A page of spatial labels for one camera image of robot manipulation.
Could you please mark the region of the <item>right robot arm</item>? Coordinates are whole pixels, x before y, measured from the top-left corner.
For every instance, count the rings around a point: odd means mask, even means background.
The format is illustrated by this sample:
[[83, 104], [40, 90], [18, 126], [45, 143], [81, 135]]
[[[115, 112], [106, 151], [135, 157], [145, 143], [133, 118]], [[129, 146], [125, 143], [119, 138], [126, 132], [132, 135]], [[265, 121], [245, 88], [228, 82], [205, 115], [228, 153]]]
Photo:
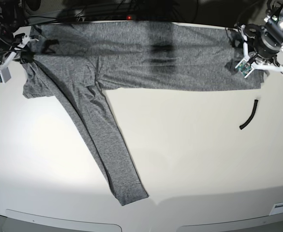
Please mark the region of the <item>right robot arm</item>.
[[0, 69], [11, 61], [33, 62], [27, 45], [33, 39], [18, 30], [29, 24], [26, 8], [37, 11], [40, 5], [40, 0], [0, 0]]

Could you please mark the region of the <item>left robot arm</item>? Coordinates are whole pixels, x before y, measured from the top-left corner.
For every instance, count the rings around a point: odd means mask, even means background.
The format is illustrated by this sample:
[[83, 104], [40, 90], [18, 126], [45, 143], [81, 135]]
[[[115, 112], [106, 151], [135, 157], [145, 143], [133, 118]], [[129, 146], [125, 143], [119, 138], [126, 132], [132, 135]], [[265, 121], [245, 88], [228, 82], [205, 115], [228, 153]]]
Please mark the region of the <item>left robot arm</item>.
[[243, 41], [243, 59], [235, 66], [244, 78], [255, 70], [283, 75], [277, 55], [283, 52], [283, 1], [268, 0], [263, 25], [240, 24], [235, 27]]

